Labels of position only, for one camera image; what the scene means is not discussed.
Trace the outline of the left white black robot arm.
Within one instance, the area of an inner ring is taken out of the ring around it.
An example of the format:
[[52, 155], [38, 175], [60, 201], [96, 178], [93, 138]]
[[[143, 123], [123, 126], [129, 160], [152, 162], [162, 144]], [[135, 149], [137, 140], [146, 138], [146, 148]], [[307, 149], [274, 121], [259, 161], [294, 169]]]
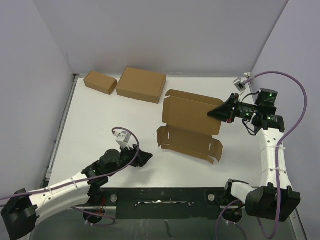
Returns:
[[102, 199], [101, 187], [109, 177], [128, 166], [143, 167], [152, 153], [137, 144], [121, 150], [109, 149], [99, 160], [73, 177], [58, 184], [27, 192], [24, 188], [7, 196], [0, 214], [11, 240], [31, 233], [37, 224], [69, 208], [88, 203], [97, 205]]

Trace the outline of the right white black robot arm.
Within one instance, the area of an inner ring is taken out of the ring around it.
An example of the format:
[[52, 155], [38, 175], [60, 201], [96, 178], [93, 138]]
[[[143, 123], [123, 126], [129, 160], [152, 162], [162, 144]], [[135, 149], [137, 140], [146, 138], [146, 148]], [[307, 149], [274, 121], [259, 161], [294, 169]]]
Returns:
[[301, 202], [301, 195], [294, 191], [286, 169], [283, 137], [285, 123], [276, 114], [278, 92], [260, 89], [254, 104], [242, 102], [240, 94], [232, 93], [222, 105], [208, 112], [208, 116], [231, 124], [240, 118], [244, 126], [254, 127], [248, 133], [258, 140], [261, 159], [259, 187], [247, 182], [229, 179], [222, 192], [223, 200], [232, 205], [240, 200], [247, 215], [267, 220], [285, 222]]

